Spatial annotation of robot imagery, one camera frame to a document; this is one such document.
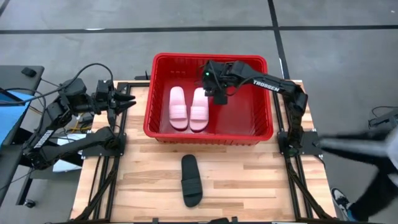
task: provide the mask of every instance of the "black slide sandal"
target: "black slide sandal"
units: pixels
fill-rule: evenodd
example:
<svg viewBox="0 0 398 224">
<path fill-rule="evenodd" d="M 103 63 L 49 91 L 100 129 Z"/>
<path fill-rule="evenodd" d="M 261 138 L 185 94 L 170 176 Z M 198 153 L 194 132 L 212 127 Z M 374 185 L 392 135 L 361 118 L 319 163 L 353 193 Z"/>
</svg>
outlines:
<svg viewBox="0 0 398 224">
<path fill-rule="evenodd" d="M 182 195 L 187 207 L 199 204 L 203 197 L 197 159 L 193 155 L 185 155 L 181 160 L 182 168 Z"/>
</svg>

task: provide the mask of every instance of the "sneaker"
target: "sneaker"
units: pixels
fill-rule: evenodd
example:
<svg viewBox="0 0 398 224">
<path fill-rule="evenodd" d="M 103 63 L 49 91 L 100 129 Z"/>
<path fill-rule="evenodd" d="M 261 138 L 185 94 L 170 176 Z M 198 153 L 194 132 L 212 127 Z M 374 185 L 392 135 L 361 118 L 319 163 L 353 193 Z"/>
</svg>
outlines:
<svg viewBox="0 0 398 224">
<path fill-rule="evenodd" d="M 340 208 L 342 214 L 344 215 L 344 219 L 346 221 L 349 221 L 347 211 L 348 207 L 351 205 L 347 197 L 337 188 L 332 188 L 330 190 L 331 192 L 331 197 L 333 198 L 333 201 L 335 205 Z"/>
</svg>

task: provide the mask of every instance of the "black cable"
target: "black cable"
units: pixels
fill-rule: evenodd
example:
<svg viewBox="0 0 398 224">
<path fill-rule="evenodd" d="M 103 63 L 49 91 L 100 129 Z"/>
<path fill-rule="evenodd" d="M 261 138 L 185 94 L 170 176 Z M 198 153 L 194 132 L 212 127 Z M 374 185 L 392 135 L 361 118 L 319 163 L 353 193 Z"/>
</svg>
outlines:
<svg viewBox="0 0 398 224">
<path fill-rule="evenodd" d="M 372 118 L 372 119 L 368 120 L 368 128 L 369 129 L 371 129 L 371 127 L 372 127 L 371 122 L 374 121 L 375 119 L 377 119 L 377 118 Z"/>
<path fill-rule="evenodd" d="M 95 179 L 97 177 L 98 167 L 100 166 L 100 160 L 101 160 L 101 156 L 98 157 L 97 165 L 95 165 L 94 179 L 93 179 L 93 183 L 91 185 L 90 196 L 88 197 L 88 203 L 89 204 L 91 202 L 91 196 L 93 195 L 93 189 L 94 189 Z"/>
<path fill-rule="evenodd" d="M 67 138 L 67 140 L 70 141 L 71 139 L 68 137 L 67 130 L 65 129 L 65 127 L 63 127 L 62 129 L 63 129 L 63 133 L 65 134 L 65 137 Z"/>
<path fill-rule="evenodd" d="M 35 111 L 35 113 L 37 113 L 37 114 L 42 114 L 42 112 L 40 112 L 36 107 L 34 107 L 34 106 L 29 106 L 29 109 L 31 109 L 32 111 Z"/>
<path fill-rule="evenodd" d="M 44 106 L 44 104 L 43 104 L 43 102 L 40 100 L 40 99 L 37 99 L 39 102 L 40 102 L 40 104 L 42 105 L 42 107 L 44 107 L 45 108 L 45 106 Z"/>
<path fill-rule="evenodd" d="M 44 98 L 45 96 L 48 96 L 48 95 L 50 95 L 50 94 L 52 94 L 52 93 L 56 93 L 56 92 L 58 92 L 58 91 L 60 91 L 60 90 L 65 89 L 66 87 L 70 86 L 70 85 L 79 77 L 79 75 L 80 75 L 84 70 L 86 70 L 86 68 L 91 67 L 91 66 L 94 66 L 94 65 L 99 65 L 99 66 L 102 66 L 102 67 L 104 67 L 105 69 L 107 69 L 107 71 L 108 71 L 109 74 L 111 75 L 111 81 L 113 82 L 113 74 L 112 74 L 112 71 L 111 71 L 107 66 L 105 66 L 105 65 L 103 65 L 103 64 L 101 64 L 101 63 L 91 63 L 91 64 L 89 64 L 89 65 L 84 66 L 82 69 L 80 69 L 80 71 L 72 78 L 72 80 L 71 80 L 68 84 L 66 84 L 66 85 L 64 85 L 64 86 L 61 86 L 61 87 L 59 87 L 59 88 L 57 88 L 57 89 L 55 89 L 55 90 L 52 90 L 52 91 L 50 91 L 50 92 L 48 92 L 48 93 L 44 93 L 44 94 L 41 95 L 41 96 L 36 96 L 36 97 L 30 98 L 30 99 L 28 99 L 28 100 L 22 100 L 22 101 L 16 101 L 16 102 L 3 102 L 3 103 L 0 102 L 0 105 L 8 105 L 8 106 L 10 106 L 10 105 L 18 105 L 18 104 L 27 103 L 27 102 L 30 102 L 30 101 L 33 101 L 33 100 L 36 100 L 36 99 L 39 99 L 39 98 Z"/>
<path fill-rule="evenodd" d="M 83 128 L 85 128 L 85 127 L 88 126 L 88 125 L 90 125 L 90 124 L 89 124 L 89 123 L 82 124 L 82 125 L 80 126 L 80 132 L 81 132 L 81 133 L 85 133 L 84 130 L 83 130 Z"/>
<path fill-rule="evenodd" d="M 376 115 L 376 114 L 374 113 L 374 110 L 376 110 L 376 109 L 378 109 L 378 108 L 398 108 L 398 106 L 377 106 L 377 107 L 373 108 L 373 109 L 372 109 L 372 114 L 373 114 L 375 117 L 377 117 L 377 118 L 378 118 L 378 115 Z"/>
<path fill-rule="evenodd" d="M 30 172 L 28 172 L 27 174 L 23 175 L 22 177 L 19 177 L 18 179 L 13 180 L 10 183 L 4 185 L 3 187 L 0 188 L 0 190 L 5 189 L 6 187 L 10 186 L 12 183 L 17 182 L 18 180 L 21 180 L 22 178 L 26 177 L 27 175 L 33 173 L 33 171 L 35 171 L 35 169 L 32 169 Z"/>
<path fill-rule="evenodd" d="M 216 76 L 216 70 L 214 69 L 214 66 L 213 66 L 213 64 L 211 64 L 211 62 L 209 62 L 209 64 L 210 64 L 210 67 L 211 67 L 211 69 L 212 69 L 212 71 L 213 71 L 213 76 L 214 76 L 214 79 L 216 80 L 217 87 L 218 87 L 220 90 L 222 90 L 223 88 L 221 87 L 220 83 L 218 82 L 218 78 L 217 78 L 217 76 Z"/>
<path fill-rule="evenodd" d="M 121 131 L 121 128 L 120 128 L 120 126 L 119 126 L 119 125 L 115 124 L 115 127 L 118 127 L 118 128 L 119 128 L 119 134 L 118 134 L 118 138 L 119 138 L 119 137 L 120 137 L 120 135 L 121 135 L 123 132 Z"/>
<path fill-rule="evenodd" d="M 46 82 L 46 83 L 48 83 L 48 84 L 50 84 L 50 85 L 53 85 L 53 86 L 55 86 L 55 87 L 60 87 L 59 85 L 56 85 L 56 84 L 54 84 L 54 83 L 52 83 L 52 82 L 50 82 L 50 81 L 47 81 L 47 80 L 45 80 L 45 79 L 43 79 L 43 78 L 42 78 L 42 81 L 44 81 L 44 82 Z"/>
</svg>

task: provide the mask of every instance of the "pink slide sandal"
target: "pink slide sandal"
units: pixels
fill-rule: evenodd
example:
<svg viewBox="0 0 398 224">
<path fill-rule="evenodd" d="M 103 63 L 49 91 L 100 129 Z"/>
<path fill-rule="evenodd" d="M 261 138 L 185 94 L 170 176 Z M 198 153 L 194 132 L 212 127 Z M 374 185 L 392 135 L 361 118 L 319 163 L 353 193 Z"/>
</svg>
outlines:
<svg viewBox="0 0 398 224">
<path fill-rule="evenodd" d="M 188 126 L 184 90 L 179 86 L 170 90 L 169 120 L 175 129 L 185 129 Z"/>
<path fill-rule="evenodd" d="M 209 123 L 209 101 L 203 88 L 197 88 L 193 94 L 189 126 L 192 131 L 201 131 Z"/>
</svg>

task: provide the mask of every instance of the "metal bracket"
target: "metal bracket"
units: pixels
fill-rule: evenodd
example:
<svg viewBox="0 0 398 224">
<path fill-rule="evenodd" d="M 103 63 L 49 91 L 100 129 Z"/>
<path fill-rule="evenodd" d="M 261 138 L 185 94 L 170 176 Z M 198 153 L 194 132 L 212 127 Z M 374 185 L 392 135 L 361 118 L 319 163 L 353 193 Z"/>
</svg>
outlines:
<svg viewBox="0 0 398 224">
<path fill-rule="evenodd" d="M 86 159 L 86 157 L 90 156 L 111 156 L 111 157 L 123 156 L 127 141 L 126 133 L 123 133 L 123 135 L 121 135 L 119 138 L 121 142 L 118 150 L 107 150 L 103 146 L 89 147 L 87 149 L 84 149 L 83 152 L 81 153 L 82 159 Z"/>
<path fill-rule="evenodd" d="M 129 83 L 118 83 L 118 86 L 116 87 L 117 91 L 123 91 L 125 87 L 127 87 Z"/>
<path fill-rule="evenodd" d="M 287 153 L 289 157 L 294 157 L 298 154 L 305 155 L 322 155 L 322 150 L 315 146 L 315 142 L 319 140 L 318 133 L 316 131 L 306 131 L 304 132 L 302 145 L 300 149 L 292 148 L 286 143 L 287 132 L 281 131 L 278 133 L 278 144 L 279 152 L 284 155 Z"/>
<path fill-rule="evenodd" d="M 139 75 L 134 78 L 135 80 L 150 80 L 150 75 L 145 71 L 145 75 Z"/>
<path fill-rule="evenodd" d="M 159 218 L 152 218 L 152 224 L 159 224 Z"/>
<path fill-rule="evenodd" d="M 229 224 L 229 220 L 227 218 L 217 218 L 215 220 L 211 220 L 208 224 Z"/>
</svg>

